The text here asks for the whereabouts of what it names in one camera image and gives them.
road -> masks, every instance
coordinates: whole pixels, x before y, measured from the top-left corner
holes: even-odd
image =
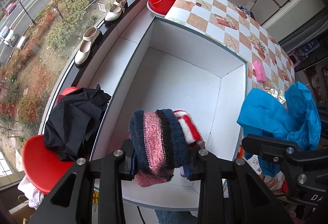
[[[33,19],[50,1],[51,0],[21,0],[24,8]],[[20,37],[30,24],[31,19],[17,2],[17,7],[7,17],[0,29],[2,29],[3,26],[12,27],[15,33],[17,33]],[[13,50],[14,48],[4,44],[3,42],[0,43],[0,62],[2,64],[7,64]]]

shoe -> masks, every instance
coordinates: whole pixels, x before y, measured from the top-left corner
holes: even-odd
[[[101,39],[102,39],[102,34],[101,34],[100,30],[95,26],[90,27],[84,33],[83,39],[79,46],[79,50],[77,51],[75,58],[74,58],[74,64],[77,67],[80,67],[83,65],[83,63],[89,57],[92,46],[98,45],[101,42]]]
[[[127,8],[128,2],[126,0],[115,0],[105,17],[105,22],[108,23],[117,20]]]

red chair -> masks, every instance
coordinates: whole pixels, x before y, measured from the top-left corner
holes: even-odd
[[[23,167],[30,182],[48,194],[74,163],[60,161],[59,157],[43,144],[43,134],[29,138],[22,151]]]

blue plastic bag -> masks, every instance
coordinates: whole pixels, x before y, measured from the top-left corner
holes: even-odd
[[[252,89],[247,95],[237,120],[248,134],[293,141],[304,150],[316,150],[319,144],[321,122],[311,92],[300,82],[285,93],[288,111],[272,95]],[[252,155],[245,153],[245,158]],[[259,157],[263,175],[274,177],[280,165]]]

person's leg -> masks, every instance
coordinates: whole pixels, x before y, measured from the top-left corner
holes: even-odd
[[[190,211],[164,211],[156,210],[159,224],[196,224],[197,217],[191,215]]]

